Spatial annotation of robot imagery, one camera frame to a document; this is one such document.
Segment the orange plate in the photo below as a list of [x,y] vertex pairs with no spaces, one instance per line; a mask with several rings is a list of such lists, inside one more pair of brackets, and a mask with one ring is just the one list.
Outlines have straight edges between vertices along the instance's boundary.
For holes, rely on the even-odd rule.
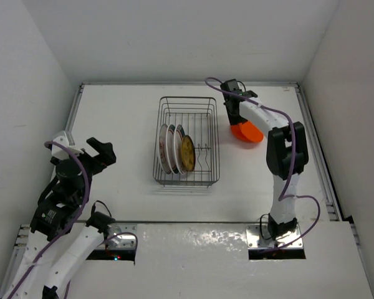
[[238,124],[241,134],[245,139],[253,143],[259,143],[264,139],[263,133],[250,121]]
[[247,139],[245,139],[245,137],[243,137],[243,135],[241,134],[241,131],[238,127],[238,124],[237,125],[231,125],[230,126],[230,129],[231,129],[231,132],[232,134],[239,140],[241,141],[244,141],[244,142],[247,142],[247,143],[253,143],[253,142],[250,142],[248,141]]

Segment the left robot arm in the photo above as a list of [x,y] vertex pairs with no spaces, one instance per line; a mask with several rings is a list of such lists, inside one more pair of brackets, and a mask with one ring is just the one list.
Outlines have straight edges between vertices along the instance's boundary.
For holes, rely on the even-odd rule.
[[38,200],[26,251],[5,298],[42,296],[43,281],[57,253],[59,240],[71,231],[88,203],[93,176],[116,162],[111,143],[91,137],[87,144],[97,155],[91,156],[84,149],[76,148],[65,134],[45,142],[51,151],[55,176]]

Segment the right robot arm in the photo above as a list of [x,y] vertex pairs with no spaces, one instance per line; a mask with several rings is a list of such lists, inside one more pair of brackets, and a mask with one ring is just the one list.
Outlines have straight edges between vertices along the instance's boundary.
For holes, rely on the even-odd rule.
[[304,125],[284,112],[266,108],[253,91],[241,90],[238,81],[220,84],[233,135],[242,141],[267,140],[266,164],[273,175],[273,203],[268,215],[269,238],[297,227],[295,213],[299,176],[309,162]]

